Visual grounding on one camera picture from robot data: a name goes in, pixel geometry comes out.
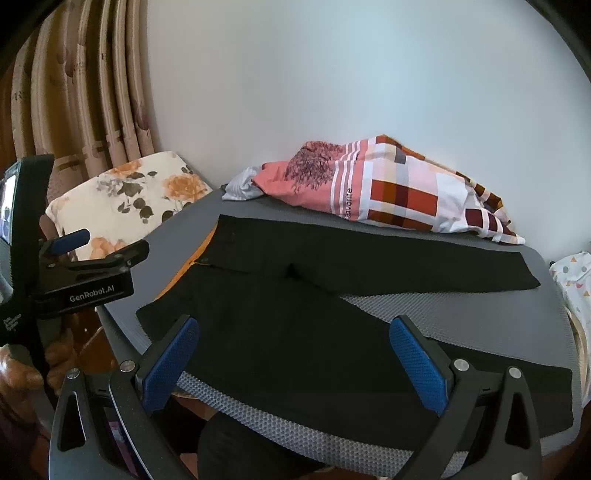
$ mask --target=textured gray surface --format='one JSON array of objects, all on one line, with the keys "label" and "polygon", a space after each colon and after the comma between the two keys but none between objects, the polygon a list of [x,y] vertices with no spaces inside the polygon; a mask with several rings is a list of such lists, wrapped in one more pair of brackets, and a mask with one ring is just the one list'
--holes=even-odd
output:
[{"label": "textured gray surface", "polygon": [[[153,301],[168,284],[204,240],[220,213],[316,223],[380,235],[437,239],[494,250],[518,250],[540,281],[539,288],[496,293],[393,294],[346,297],[346,300],[387,322],[405,313],[423,334],[438,340],[538,364],[569,368],[573,372],[574,424],[568,430],[543,438],[543,454],[574,440],[582,412],[576,348],[554,283],[542,257],[535,250],[493,244],[471,235],[437,235],[353,223],[332,215],[290,207],[269,197],[248,202],[223,202],[221,196],[219,190],[212,192],[149,234],[150,256],[132,269],[136,293],[107,305],[124,335],[140,352],[148,348],[150,340],[139,325],[135,312]],[[392,254],[404,255],[404,252]],[[363,260],[363,252],[353,249],[352,255],[360,255],[359,260]],[[474,275],[479,274],[486,273],[474,272]],[[351,442],[279,419],[216,392],[188,374],[183,374],[179,386],[277,443],[332,465],[391,476],[410,456],[410,452],[403,450]],[[456,471],[463,458],[462,453],[456,455],[448,473]]]}]

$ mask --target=blue handle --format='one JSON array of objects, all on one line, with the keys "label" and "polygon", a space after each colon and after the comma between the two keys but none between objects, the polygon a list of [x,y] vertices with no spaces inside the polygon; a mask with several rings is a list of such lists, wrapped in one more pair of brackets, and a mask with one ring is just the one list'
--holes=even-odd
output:
[{"label": "blue handle", "polygon": [[148,414],[164,408],[198,340],[199,323],[189,317],[142,382],[142,406]]},{"label": "blue handle", "polygon": [[423,406],[440,417],[448,401],[446,380],[399,317],[390,324],[390,345]]},{"label": "blue handle", "polygon": [[90,241],[90,232],[83,228],[77,232],[68,233],[65,236],[56,238],[51,244],[50,254],[58,257],[66,253],[75,250],[76,248],[83,247]]}]

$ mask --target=floral cushion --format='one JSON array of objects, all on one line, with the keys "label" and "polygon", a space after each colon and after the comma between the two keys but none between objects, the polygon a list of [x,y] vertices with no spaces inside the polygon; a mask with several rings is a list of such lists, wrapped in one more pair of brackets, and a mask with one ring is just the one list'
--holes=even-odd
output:
[{"label": "floral cushion", "polygon": [[60,235],[82,228],[90,242],[77,260],[104,258],[154,230],[211,188],[173,152],[130,161],[53,200],[47,216]]}]

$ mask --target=screw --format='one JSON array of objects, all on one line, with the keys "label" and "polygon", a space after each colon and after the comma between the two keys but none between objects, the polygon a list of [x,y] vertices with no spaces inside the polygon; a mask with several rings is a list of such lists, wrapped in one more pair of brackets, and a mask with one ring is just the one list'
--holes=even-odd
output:
[{"label": "screw", "polygon": [[74,380],[75,378],[78,378],[78,376],[80,375],[80,369],[79,368],[72,368],[71,370],[68,370],[68,373],[66,373],[66,376],[70,379],[70,380]]},{"label": "screw", "polygon": [[135,369],[135,362],[133,360],[126,360],[125,362],[121,363],[119,369],[121,369],[123,373],[131,372],[133,369]]},{"label": "screw", "polygon": [[509,375],[513,378],[521,378],[521,370],[519,370],[517,367],[511,367],[509,369]]},{"label": "screw", "polygon": [[460,372],[465,372],[470,368],[470,364],[463,358],[458,358],[454,361],[453,366],[456,367]]}]

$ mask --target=dark clothing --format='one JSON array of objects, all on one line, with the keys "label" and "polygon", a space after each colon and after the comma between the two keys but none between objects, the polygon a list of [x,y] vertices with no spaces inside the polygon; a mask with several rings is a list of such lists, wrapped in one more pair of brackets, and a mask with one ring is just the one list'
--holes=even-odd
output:
[{"label": "dark clothing", "polygon": [[22,421],[0,395],[0,479],[40,480],[29,466],[39,426]]},{"label": "dark clothing", "polygon": [[[427,287],[404,267],[415,242],[420,244],[416,258],[429,259],[420,275]],[[519,288],[519,278],[521,288],[528,282],[537,286],[520,254],[498,257],[508,262],[507,270],[501,276],[489,275],[495,271],[489,269],[483,284],[470,272],[477,264],[499,265],[499,252],[440,243],[221,216],[198,264],[137,315],[152,341],[161,339],[181,314],[197,319],[199,344],[186,370],[216,390],[321,432],[415,450],[436,415],[423,407],[392,351],[389,325],[334,293],[492,291],[504,289],[505,281]],[[431,255],[431,247],[437,255]],[[359,251],[370,252],[375,264],[352,258],[351,252]],[[405,290],[407,277],[416,288]],[[522,369],[541,436],[573,424],[569,369],[439,344],[451,359],[467,359],[478,369]],[[481,415],[477,408],[460,450],[469,449]]]},{"label": "dark clothing", "polygon": [[290,480],[324,466],[223,413],[206,422],[173,399],[152,419],[177,454],[197,452],[200,480]]},{"label": "dark clothing", "polygon": [[324,467],[223,413],[205,425],[197,457],[200,480],[292,480]]},{"label": "dark clothing", "polygon": [[198,263],[361,296],[540,286],[517,251],[226,215]]}]

